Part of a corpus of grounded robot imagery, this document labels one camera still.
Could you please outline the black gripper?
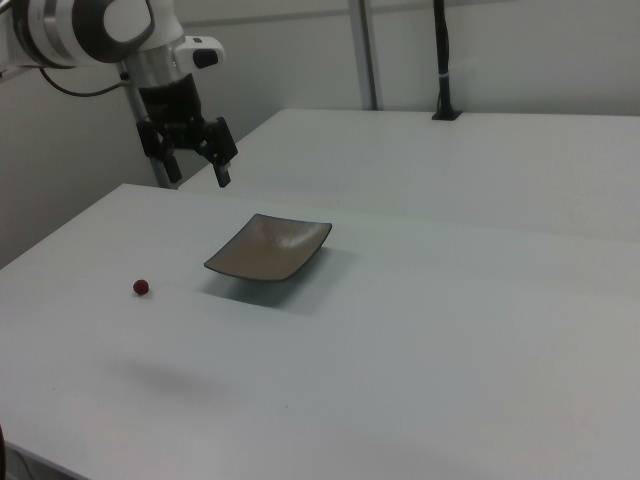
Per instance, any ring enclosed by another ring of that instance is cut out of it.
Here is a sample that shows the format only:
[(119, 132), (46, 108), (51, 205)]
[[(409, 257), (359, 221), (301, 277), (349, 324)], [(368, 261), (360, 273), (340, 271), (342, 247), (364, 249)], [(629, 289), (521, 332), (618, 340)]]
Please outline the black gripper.
[(236, 143), (223, 117), (205, 122), (193, 75), (138, 92), (149, 121), (138, 121), (136, 128), (157, 182), (177, 184), (182, 179), (174, 148), (197, 149), (212, 165), (219, 187), (227, 187), (231, 182), (229, 166), (237, 155)]

